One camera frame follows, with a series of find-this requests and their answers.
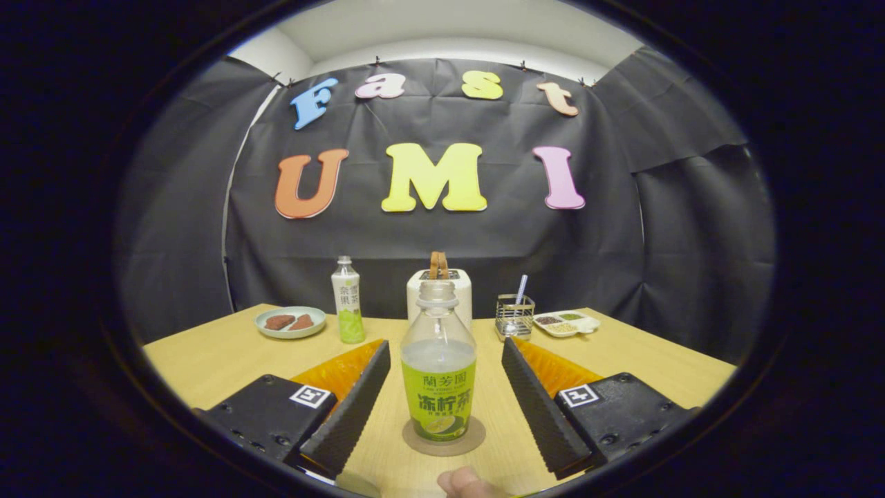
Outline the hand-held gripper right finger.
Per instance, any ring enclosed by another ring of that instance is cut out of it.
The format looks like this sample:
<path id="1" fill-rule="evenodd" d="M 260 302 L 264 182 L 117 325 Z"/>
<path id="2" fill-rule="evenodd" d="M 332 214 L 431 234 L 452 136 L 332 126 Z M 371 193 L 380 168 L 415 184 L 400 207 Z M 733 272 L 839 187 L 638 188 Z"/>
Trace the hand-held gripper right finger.
<path id="1" fill-rule="evenodd" d="M 607 378 L 537 344 L 506 338 L 502 366 L 541 458 L 557 479 L 599 468 L 698 413 L 629 372 Z"/>

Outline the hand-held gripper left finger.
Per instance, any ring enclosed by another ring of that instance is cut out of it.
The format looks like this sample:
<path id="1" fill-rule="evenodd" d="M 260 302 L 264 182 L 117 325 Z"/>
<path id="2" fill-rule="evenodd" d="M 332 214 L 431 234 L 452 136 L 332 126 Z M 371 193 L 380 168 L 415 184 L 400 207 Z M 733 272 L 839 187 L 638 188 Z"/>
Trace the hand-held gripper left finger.
<path id="1" fill-rule="evenodd" d="M 271 374 L 197 416 L 244 450 L 335 479 L 350 458 L 390 371 L 388 340 L 339 354 L 291 379 Z"/>

